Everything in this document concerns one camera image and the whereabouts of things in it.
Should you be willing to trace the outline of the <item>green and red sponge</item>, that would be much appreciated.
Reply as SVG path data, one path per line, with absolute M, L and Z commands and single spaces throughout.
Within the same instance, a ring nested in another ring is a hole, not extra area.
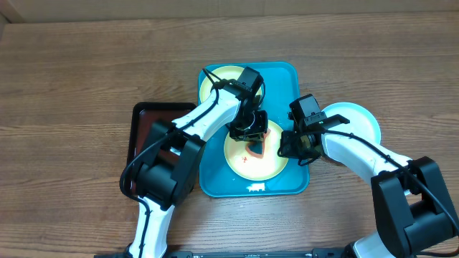
M 263 158 L 265 152 L 265 141 L 267 140 L 269 134 L 270 129 L 267 129 L 267 131 L 263 134 L 261 141 L 249 142 L 245 147 L 247 153 L 255 158 Z

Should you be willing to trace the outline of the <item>light blue plate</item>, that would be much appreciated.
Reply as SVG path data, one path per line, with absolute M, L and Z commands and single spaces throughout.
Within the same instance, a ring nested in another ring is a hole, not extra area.
M 323 109 L 328 117 L 341 115 L 349 120 L 347 124 L 336 125 L 331 130 L 353 133 L 360 138 L 381 143 L 382 132 L 377 119 L 365 108 L 352 102 L 337 102 Z

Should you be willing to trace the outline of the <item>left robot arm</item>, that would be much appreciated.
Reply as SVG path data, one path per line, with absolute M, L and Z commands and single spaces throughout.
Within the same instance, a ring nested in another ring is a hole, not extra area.
M 124 168 L 119 187 L 136 201 L 136 235 L 125 257 L 162 257 L 166 235 L 176 206 L 191 192 L 207 141 L 222 127 L 235 128 L 242 141 L 261 141 L 268 116 L 260 109 L 265 84 L 247 86 L 222 80 L 208 98 L 190 113 L 151 125 L 141 152 Z

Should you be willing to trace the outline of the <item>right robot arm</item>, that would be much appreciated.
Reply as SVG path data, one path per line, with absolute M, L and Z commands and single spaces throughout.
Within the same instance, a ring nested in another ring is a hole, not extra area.
M 371 125 L 355 115 L 293 115 L 281 134 L 278 155 L 301 166 L 322 156 L 345 165 L 372 190 L 375 233 L 352 244 L 342 257 L 439 257 L 430 247 L 458 235 L 458 215 L 438 164 L 411 159 L 370 137 Z

